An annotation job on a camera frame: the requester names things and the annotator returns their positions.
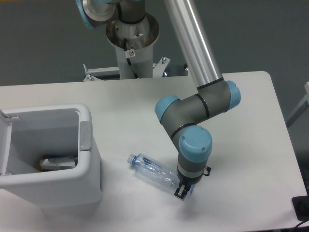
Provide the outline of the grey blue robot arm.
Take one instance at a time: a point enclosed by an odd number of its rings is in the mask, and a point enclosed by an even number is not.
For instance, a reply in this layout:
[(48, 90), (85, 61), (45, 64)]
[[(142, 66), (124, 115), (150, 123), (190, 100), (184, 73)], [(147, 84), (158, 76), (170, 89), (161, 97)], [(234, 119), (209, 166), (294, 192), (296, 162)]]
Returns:
[[(106, 27), (114, 46), (121, 79), (152, 78), (153, 45), (159, 36), (157, 20), (142, 0), (78, 0), (86, 27)], [(208, 176), (212, 150), (210, 133), (200, 123), (236, 107), (240, 90), (224, 80), (192, 0), (167, 0), (172, 26), (181, 46), (197, 93), (186, 99), (169, 95), (155, 106), (155, 113), (178, 151), (179, 183), (175, 196), (184, 199), (191, 186)]]

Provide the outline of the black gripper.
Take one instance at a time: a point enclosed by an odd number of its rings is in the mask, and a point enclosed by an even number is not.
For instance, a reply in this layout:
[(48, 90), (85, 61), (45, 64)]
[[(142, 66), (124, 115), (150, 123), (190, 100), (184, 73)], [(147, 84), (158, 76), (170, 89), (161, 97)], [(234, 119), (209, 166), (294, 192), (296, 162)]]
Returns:
[(195, 178), (190, 178), (187, 176), (184, 176), (181, 173), (177, 173), (177, 176), (180, 180), (179, 186), (176, 188), (174, 192), (174, 196), (179, 198), (179, 199), (185, 199), (188, 191), (190, 190), (191, 186), (198, 183), (203, 175), (200, 175)]

